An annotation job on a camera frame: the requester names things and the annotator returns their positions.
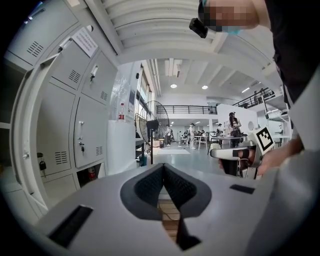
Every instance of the water bottle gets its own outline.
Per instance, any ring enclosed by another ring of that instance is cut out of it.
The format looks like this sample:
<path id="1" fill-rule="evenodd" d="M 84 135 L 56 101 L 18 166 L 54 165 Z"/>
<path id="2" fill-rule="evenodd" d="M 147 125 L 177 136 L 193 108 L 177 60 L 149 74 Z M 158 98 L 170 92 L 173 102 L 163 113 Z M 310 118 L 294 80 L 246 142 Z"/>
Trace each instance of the water bottle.
<path id="1" fill-rule="evenodd" d="M 121 107 L 120 107 L 120 111 L 119 111 L 119 116 L 118 116 L 118 120 L 119 121 L 124 121 L 125 120 L 125 106 L 123 103 L 121 103 Z"/>

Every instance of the black slot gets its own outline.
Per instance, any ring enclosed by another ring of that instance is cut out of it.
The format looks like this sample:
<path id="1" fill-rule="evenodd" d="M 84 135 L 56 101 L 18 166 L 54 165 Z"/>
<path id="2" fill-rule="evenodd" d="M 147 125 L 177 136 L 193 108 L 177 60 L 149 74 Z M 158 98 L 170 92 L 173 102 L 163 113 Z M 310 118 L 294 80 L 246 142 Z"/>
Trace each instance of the black slot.
<path id="1" fill-rule="evenodd" d="M 57 227 L 57 229 L 49 236 L 49 238 L 62 247 L 68 247 L 92 211 L 92 208 L 79 205 Z"/>
<path id="2" fill-rule="evenodd" d="M 252 195 L 255 191 L 255 188 L 252 188 L 252 187 L 248 187 L 248 186 L 241 186 L 241 185 L 237 185 L 237 184 L 234 184 L 230 187 L 230 189 L 232 190 L 236 190 L 236 191 L 240 191 L 240 192 L 243 192 L 243 193 L 247 193 L 247 194 L 250 194 Z"/>

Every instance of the white sign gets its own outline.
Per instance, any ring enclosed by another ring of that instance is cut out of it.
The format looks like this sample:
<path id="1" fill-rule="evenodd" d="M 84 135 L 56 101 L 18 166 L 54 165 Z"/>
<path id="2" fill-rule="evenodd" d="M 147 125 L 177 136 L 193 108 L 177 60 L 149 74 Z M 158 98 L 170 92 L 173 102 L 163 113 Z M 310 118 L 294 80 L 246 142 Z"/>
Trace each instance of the white sign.
<path id="1" fill-rule="evenodd" d="M 79 29 L 71 38 L 90 58 L 98 49 L 98 45 L 84 27 Z"/>

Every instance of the locker door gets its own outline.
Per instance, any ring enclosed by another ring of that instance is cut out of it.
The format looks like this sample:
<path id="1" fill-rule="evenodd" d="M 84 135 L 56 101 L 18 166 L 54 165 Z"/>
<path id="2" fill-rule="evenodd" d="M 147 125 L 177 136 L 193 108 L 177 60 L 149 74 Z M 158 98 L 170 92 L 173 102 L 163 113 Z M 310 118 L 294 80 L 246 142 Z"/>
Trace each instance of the locker door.
<path id="1" fill-rule="evenodd" d="M 43 185 L 52 202 L 52 206 L 77 191 L 72 174 L 45 182 Z"/>
<path id="2" fill-rule="evenodd" d="M 61 54 L 52 56 L 25 74 L 11 116 L 10 155 L 13 170 L 24 191 L 43 209 L 48 209 L 51 204 L 39 171 L 38 118 L 45 89 L 61 57 Z"/>
<path id="3" fill-rule="evenodd" d="M 91 79 L 91 73 L 95 73 L 93 79 Z M 102 104 L 108 105 L 112 87 L 114 86 L 116 79 L 117 69 L 111 64 L 106 56 L 100 52 L 91 67 L 91 73 L 86 77 L 82 93 Z"/>
<path id="4" fill-rule="evenodd" d="M 74 94 L 53 83 L 45 89 L 38 117 L 36 150 L 43 154 L 46 175 L 71 168 L 69 127 L 74 100 Z"/>
<path id="5" fill-rule="evenodd" d="M 107 144 L 106 106 L 93 99 L 81 97 L 74 125 L 75 166 L 79 168 L 103 159 Z"/>
<path id="6" fill-rule="evenodd" d="M 48 0 L 30 14 L 8 47 L 9 52 L 34 65 L 64 31 L 78 22 L 62 0 Z"/>
<path id="7" fill-rule="evenodd" d="M 71 42 L 61 55 L 62 62 L 52 76 L 77 90 L 90 58 L 75 42 Z"/>

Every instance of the table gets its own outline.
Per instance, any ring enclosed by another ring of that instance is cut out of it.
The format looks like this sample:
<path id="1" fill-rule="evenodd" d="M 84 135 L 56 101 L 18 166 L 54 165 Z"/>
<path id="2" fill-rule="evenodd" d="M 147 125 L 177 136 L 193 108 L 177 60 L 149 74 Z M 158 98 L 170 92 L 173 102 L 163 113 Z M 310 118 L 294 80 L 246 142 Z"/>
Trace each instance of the table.
<path id="1" fill-rule="evenodd" d="M 201 138 L 205 138 L 205 148 L 208 149 L 207 136 L 194 136 L 194 137 L 195 137 L 195 138 L 199 138 L 199 147 L 198 147 L 198 150 L 200 149 Z"/>
<path id="2" fill-rule="evenodd" d="M 209 149 L 208 149 L 207 155 L 209 154 L 210 146 L 212 144 L 212 140 L 214 140 L 214 139 L 217 140 L 217 141 L 229 141 L 230 148 L 233 148 L 231 141 L 232 140 L 239 140 L 239 139 L 241 139 L 241 137 L 224 137 L 224 136 L 212 137 L 211 140 L 210 140 L 210 145 L 209 145 Z"/>
<path id="3" fill-rule="evenodd" d="M 135 138 L 135 146 L 139 146 L 139 145 L 141 145 L 142 161 L 144 163 L 145 162 L 145 140 L 143 138 Z"/>

